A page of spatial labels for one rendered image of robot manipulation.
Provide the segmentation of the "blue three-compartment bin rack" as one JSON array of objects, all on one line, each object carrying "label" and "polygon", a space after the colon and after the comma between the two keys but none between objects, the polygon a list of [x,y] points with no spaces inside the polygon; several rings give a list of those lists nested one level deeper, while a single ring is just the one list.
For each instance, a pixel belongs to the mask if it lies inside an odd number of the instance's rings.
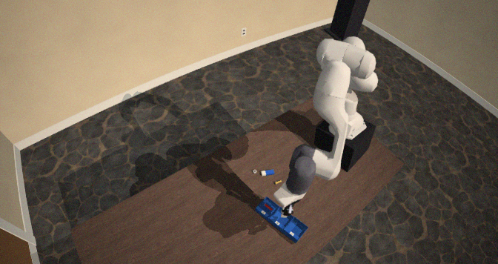
[{"label": "blue three-compartment bin rack", "polygon": [[[272,208],[274,208],[270,213],[268,213],[263,208],[263,205],[266,202]],[[264,200],[255,209],[255,211],[258,214],[264,217],[269,223],[271,223],[273,226],[279,229],[284,235],[286,235],[296,243],[303,235],[303,233],[305,233],[305,230],[307,230],[308,227],[303,222],[293,217],[292,215],[287,216],[287,218],[281,217],[282,214],[281,210],[282,207],[281,206],[279,207],[275,202],[273,202],[268,197],[265,197]]]}]

